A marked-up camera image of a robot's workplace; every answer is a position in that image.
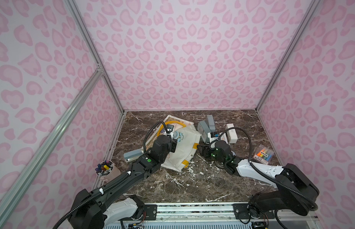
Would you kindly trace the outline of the white canvas bag yellow handles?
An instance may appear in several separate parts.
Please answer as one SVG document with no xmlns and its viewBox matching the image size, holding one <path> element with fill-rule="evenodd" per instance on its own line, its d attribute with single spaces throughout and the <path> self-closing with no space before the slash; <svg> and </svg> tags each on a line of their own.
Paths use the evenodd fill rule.
<svg viewBox="0 0 355 229">
<path fill-rule="evenodd" d="M 184 139 L 183 141 L 177 142 L 175 152 L 169 153 L 161 166 L 166 169 L 181 172 L 182 169 L 189 165 L 200 142 L 201 134 L 196 130 L 192 122 L 168 115 L 164 121 L 157 122 L 149 130 L 143 140 L 142 149 L 144 153 L 148 153 L 148 149 L 152 149 L 152 145 L 157 137 L 166 135 L 166 125 L 168 124 L 174 125 L 174 132 L 181 132 L 184 135 Z"/>
</svg>

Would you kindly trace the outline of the green grey curved clock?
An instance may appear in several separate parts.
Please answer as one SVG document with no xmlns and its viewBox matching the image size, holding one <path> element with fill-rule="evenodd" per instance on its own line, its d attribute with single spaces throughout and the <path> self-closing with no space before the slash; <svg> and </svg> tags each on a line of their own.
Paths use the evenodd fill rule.
<svg viewBox="0 0 355 229">
<path fill-rule="evenodd" d="M 201 133 L 202 141 L 204 143 L 209 143 L 211 130 L 205 121 L 198 122 L 198 131 Z"/>
</svg>

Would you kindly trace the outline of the grey blue square clock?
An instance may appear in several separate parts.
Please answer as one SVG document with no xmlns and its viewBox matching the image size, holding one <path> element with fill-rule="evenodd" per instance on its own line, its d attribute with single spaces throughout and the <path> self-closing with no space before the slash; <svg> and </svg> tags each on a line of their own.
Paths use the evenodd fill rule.
<svg viewBox="0 0 355 229">
<path fill-rule="evenodd" d="M 216 127 L 215 127 L 213 115 L 211 115 L 211 114 L 207 115 L 207 123 L 208 123 L 208 127 L 209 127 L 210 131 L 215 132 Z"/>
</svg>

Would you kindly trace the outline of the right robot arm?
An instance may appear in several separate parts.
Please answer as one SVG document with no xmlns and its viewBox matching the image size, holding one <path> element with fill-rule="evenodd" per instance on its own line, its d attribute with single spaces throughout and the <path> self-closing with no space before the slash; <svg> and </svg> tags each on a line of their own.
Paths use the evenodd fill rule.
<svg viewBox="0 0 355 229">
<path fill-rule="evenodd" d="M 232 176 L 256 179 L 277 188 L 273 192 L 257 193 L 250 199 L 244 213 L 251 218 L 257 219 L 269 211 L 279 210 L 291 210 L 306 216 L 318 209 L 318 188 L 294 164 L 282 167 L 254 163 L 234 155 L 230 145 L 223 140 L 198 145 L 197 149 L 202 157 L 212 160 Z"/>
</svg>

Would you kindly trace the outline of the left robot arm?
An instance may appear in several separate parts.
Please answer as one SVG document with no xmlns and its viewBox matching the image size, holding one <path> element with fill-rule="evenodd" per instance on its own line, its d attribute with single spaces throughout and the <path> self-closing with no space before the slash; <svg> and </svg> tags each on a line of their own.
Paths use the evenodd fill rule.
<svg viewBox="0 0 355 229">
<path fill-rule="evenodd" d="M 126 191 L 158 171 L 172 149 L 171 136 L 158 136 L 149 152 L 133 162 L 127 171 L 98 189 L 80 191 L 65 219 L 74 229 L 102 229 L 107 209 Z"/>
</svg>

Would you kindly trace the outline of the white rectangular digital clock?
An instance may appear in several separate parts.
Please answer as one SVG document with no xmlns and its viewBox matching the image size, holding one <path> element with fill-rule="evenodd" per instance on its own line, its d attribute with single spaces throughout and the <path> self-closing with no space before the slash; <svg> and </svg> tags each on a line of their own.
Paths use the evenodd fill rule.
<svg viewBox="0 0 355 229">
<path fill-rule="evenodd" d="M 230 129 L 232 127 L 234 127 L 234 124 L 226 124 L 225 125 L 225 129 Z M 227 140 L 228 140 L 229 144 L 237 143 L 238 136 L 237 136 L 237 133 L 236 133 L 235 129 L 231 129 L 231 130 L 227 131 L 226 135 L 227 135 Z"/>
</svg>

